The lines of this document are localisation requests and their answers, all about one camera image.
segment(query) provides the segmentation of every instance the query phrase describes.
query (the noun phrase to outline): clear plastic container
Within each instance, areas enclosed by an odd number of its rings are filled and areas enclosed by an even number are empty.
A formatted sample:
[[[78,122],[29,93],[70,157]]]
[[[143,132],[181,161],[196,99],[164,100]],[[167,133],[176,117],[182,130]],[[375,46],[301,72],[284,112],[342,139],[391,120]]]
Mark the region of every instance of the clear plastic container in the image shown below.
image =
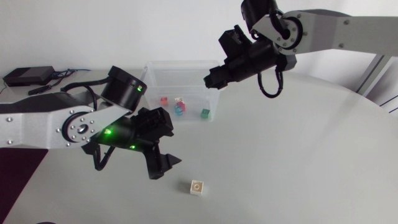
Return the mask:
[[[203,78],[209,69],[217,67],[217,61],[164,61],[147,63],[141,80],[148,86],[145,98],[150,109],[163,107],[173,122],[213,121],[216,114],[220,91],[207,89]],[[160,99],[167,97],[168,105]],[[175,112],[175,98],[181,97],[185,104],[182,115]],[[203,109],[210,110],[208,119],[201,117]]]

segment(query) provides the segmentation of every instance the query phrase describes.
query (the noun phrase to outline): pink cube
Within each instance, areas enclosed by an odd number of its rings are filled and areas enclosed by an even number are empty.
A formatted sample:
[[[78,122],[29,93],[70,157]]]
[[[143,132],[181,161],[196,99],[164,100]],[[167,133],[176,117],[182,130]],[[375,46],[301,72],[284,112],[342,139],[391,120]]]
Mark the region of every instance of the pink cube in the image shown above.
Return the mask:
[[[169,102],[167,101],[167,97],[161,97],[161,98],[160,98],[160,104],[161,104],[162,106],[167,106],[167,105],[169,105]]]
[[[177,105],[182,108],[182,111],[185,112],[185,103],[184,102],[180,101],[177,103]]]

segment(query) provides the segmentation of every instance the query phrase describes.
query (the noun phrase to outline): white table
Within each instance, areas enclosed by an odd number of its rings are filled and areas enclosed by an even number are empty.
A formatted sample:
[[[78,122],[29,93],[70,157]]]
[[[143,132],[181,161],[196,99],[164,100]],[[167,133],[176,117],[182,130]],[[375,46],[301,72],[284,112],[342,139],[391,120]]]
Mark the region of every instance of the white table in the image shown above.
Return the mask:
[[[398,222],[398,121],[343,87],[286,73],[270,100],[252,77],[221,93],[214,122],[174,133],[160,150],[183,161],[159,180],[138,152],[98,172],[81,149],[49,151],[5,223]]]

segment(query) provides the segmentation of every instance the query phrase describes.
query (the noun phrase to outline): small cube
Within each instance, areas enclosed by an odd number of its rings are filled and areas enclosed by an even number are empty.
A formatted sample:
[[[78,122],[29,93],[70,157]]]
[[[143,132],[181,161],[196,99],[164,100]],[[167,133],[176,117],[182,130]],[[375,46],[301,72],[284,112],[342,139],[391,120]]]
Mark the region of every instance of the small cube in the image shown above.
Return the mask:
[[[203,181],[193,180],[191,183],[190,193],[193,195],[201,195],[203,192]]]
[[[208,109],[203,109],[203,110],[201,111],[200,116],[201,116],[203,119],[209,119],[209,117],[210,117],[210,110],[208,110]]]
[[[184,101],[182,100],[182,97],[174,98],[174,100],[175,100],[175,103],[184,102]]]
[[[174,112],[175,112],[175,114],[177,114],[179,116],[181,116],[183,114],[182,108],[179,105],[174,106]]]
[[[185,112],[185,103],[184,103],[184,102],[179,101],[179,102],[177,103],[177,106],[181,107],[182,111]]]
[[[161,98],[160,98],[160,104],[161,104],[162,106],[167,106],[167,105],[169,105],[169,101],[167,100],[167,97],[161,97]]]

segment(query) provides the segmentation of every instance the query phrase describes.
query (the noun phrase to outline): red cube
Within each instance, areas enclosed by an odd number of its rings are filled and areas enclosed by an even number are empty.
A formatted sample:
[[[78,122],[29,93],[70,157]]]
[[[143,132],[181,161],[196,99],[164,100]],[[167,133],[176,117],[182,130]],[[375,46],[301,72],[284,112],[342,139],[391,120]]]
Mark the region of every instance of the red cube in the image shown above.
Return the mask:
[[[160,104],[161,104],[162,106],[167,106],[167,105],[169,105],[169,102],[167,101],[167,97],[161,97],[161,98],[160,98]]]

